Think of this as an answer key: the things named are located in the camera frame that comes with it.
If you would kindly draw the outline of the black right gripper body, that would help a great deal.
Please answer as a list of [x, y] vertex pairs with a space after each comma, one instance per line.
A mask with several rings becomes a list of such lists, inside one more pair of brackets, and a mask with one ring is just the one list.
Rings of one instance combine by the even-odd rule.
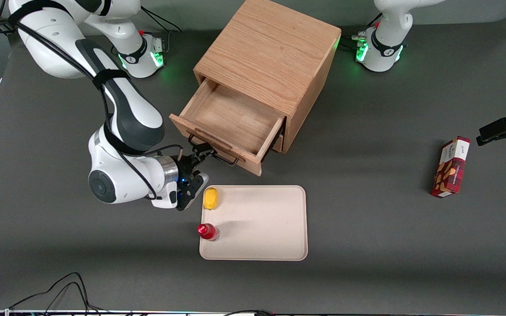
[[188, 208], [199, 194], [202, 186], [202, 178], [197, 177], [199, 171], [198, 158], [191, 158], [190, 155], [183, 155], [176, 161], [177, 166], [177, 206], [176, 208]]

